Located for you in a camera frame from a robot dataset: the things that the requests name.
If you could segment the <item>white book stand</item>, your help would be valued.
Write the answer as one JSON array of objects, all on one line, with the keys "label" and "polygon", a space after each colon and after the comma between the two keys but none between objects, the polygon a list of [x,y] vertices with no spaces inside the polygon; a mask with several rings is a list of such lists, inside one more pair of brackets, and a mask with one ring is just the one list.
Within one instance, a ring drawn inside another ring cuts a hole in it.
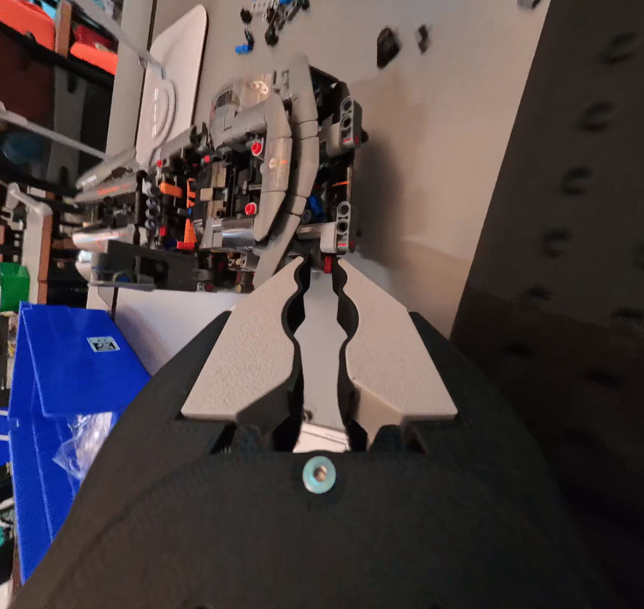
[{"label": "white book stand", "polygon": [[126,31],[94,0],[72,0],[94,22],[131,50],[146,72],[142,89],[135,158],[149,167],[158,154],[167,157],[165,147],[178,136],[189,133],[202,68],[207,12],[198,4],[152,43],[151,49],[133,42]]}]

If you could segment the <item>blue plastic bin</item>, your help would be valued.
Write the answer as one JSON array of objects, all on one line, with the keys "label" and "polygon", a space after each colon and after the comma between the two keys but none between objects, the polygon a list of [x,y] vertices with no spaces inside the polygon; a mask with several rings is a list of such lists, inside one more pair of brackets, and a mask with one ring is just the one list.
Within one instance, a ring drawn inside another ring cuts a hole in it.
[{"label": "blue plastic bin", "polygon": [[104,310],[22,302],[8,407],[21,581],[49,550],[80,482],[54,461],[78,416],[118,420],[149,373]]}]

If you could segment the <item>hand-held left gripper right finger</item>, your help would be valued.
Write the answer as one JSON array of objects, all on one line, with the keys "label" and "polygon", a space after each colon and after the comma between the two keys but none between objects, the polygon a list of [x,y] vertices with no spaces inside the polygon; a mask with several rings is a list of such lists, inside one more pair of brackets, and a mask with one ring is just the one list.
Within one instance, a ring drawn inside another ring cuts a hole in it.
[{"label": "hand-held left gripper right finger", "polygon": [[451,422],[457,407],[409,311],[343,259],[334,262],[339,352],[337,401],[353,450],[382,428]]}]

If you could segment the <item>grey lego car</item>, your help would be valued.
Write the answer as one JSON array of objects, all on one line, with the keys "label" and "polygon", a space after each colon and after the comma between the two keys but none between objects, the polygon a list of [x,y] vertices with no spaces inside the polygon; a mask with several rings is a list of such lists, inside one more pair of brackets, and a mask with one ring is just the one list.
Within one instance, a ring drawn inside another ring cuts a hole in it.
[{"label": "grey lego car", "polygon": [[230,80],[208,121],[77,181],[76,269],[96,287],[211,293],[249,293],[296,257],[329,272],[352,250],[362,121],[303,53]]}]

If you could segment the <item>black curved lego slope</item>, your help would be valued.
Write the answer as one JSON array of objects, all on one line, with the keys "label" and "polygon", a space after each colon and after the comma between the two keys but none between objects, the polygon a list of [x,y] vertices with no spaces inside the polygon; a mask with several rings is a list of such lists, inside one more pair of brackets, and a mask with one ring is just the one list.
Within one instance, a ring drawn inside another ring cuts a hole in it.
[{"label": "black curved lego slope", "polygon": [[377,35],[376,66],[379,70],[387,67],[400,53],[401,45],[397,32],[385,26]]}]

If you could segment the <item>orange plastic case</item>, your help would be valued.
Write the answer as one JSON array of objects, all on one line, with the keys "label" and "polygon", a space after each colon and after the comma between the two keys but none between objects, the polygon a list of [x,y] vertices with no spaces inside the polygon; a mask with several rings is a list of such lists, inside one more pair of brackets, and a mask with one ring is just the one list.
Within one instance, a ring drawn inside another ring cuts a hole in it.
[{"label": "orange plastic case", "polygon": [[25,0],[1,0],[1,23],[29,36],[49,50],[55,49],[56,27],[41,8]]},{"label": "orange plastic case", "polygon": [[108,74],[115,76],[118,66],[118,54],[96,45],[75,42],[69,49],[69,54],[79,60],[98,67]]}]

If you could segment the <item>green plastic bin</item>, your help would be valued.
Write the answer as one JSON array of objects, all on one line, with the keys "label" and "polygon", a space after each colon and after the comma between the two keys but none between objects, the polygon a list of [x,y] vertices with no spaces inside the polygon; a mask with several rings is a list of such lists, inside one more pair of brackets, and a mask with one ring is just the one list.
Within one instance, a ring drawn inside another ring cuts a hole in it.
[{"label": "green plastic bin", "polygon": [[21,302],[29,301],[30,275],[20,264],[1,263],[1,312],[18,312]]}]

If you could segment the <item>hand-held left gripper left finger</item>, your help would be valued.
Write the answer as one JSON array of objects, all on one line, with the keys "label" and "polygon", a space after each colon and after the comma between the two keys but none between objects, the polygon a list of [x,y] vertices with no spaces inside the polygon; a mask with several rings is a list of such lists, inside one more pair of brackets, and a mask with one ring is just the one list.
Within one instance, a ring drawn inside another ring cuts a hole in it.
[{"label": "hand-held left gripper left finger", "polygon": [[187,419],[255,428],[292,451],[303,422],[303,366],[295,333],[305,318],[305,259],[296,258],[230,312],[184,402]]}]

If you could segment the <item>clear plastic bags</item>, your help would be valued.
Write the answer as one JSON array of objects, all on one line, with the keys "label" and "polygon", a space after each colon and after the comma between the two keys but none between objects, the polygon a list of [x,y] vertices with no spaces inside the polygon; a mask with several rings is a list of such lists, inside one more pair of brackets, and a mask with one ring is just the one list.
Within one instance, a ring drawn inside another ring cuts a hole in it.
[{"label": "clear plastic bags", "polygon": [[114,411],[78,414],[68,422],[71,433],[57,448],[53,463],[78,482],[82,482],[118,420]]}]

